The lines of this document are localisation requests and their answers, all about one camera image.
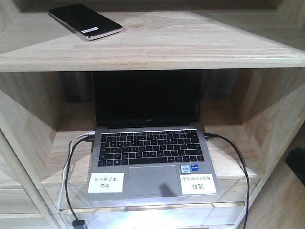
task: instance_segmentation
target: laptop screen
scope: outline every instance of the laptop screen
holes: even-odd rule
[[[97,126],[189,125],[199,121],[201,70],[92,72]]]

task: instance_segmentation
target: white sticker on phone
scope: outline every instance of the white sticker on phone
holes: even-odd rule
[[[92,31],[95,31],[95,30],[98,30],[99,28],[97,28],[97,27],[93,27],[93,28],[91,28],[91,29],[87,29],[87,30],[82,30],[81,32],[82,33],[87,33],[87,32],[92,32]]]
[[[191,194],[213,194],[216,193],[212,174],[181,174],[180,182],[182,193]]]
[[[123,192],[124,173],[92,173],[88,193]]]

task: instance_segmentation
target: smartphone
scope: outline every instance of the smartphone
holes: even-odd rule
[[[49,10],[49,15],[88,40],[120,32],[122,26],[82,4]]]

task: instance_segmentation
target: power cord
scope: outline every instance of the power cord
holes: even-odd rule
[[[248,212],[249,212],[250,180],[249,180],[249,176],[248,176],[248,173],[247,173],[247,169],[246,169],[243,157],[242,157],[239,149],[236,147],[236,145],[233,142],[231,142],[230,140],[228,140],[227,138],[225,138],[221,135],[215,135],[215,134],[210,134],[210,133],[204,133],[204,137],[205,137],[205,139],[218,137],[218,138],[221,138],[221,139],[225,140],[226,142],[228,142],[234,148],[234,150],[236,151],[236,153],[239,157],[239,160],[242,163],[242,166],[243,166],[243,169],[244,169],[244,174],[245,174],[246,180],[247,180],[246,214],[244,216],[244,227],[243,227],[243,229],[245,229],[246,225],[247,225]]]
[[[74,150],[76,148],[76,146],[82,142],[82,141],[86,141],[86,142],[92,142],[94,141],[94,137],[95,137],[95,131],[91,131],[82,135],[77,136],[76,138],[74,138],[73,140],[70,141],[69,143],[69,152],[68,152],[68,158],[67,161],[65,162],[64,168],[63,168],[63,173],[62,173],[62,181],[61,181],[61,191],[60,191],[60,196],[59,196],[59,200],[58,200],[58,205],[57,205],[57,210],[59,213],[62,213],[60,211],[60,203],[61,203],[61,198],[62,198],[62,192],[63,192],[63,187],[65,186],[65,190],[66,190],[66,199],[69,205],[69,208],[73,214],[73,216],[75,217],[75,220],[72,221],[69,217],[69,215],[67,214],[67,218],[70,222],[72,222],[72,225],[75,229],[87,229],[87,225],[85,223],[84,220],[79,220],[71,206],[70,200],[69,200],[69,195],[68,195],[68,177],[69,177],[69,170],[70,170],[70,164],[71,164],[71,159],[74,153]]]

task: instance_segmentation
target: laptop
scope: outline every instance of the laptop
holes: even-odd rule
[[[219,194],[200,124],[201,70],[92,72],[88,201]]]

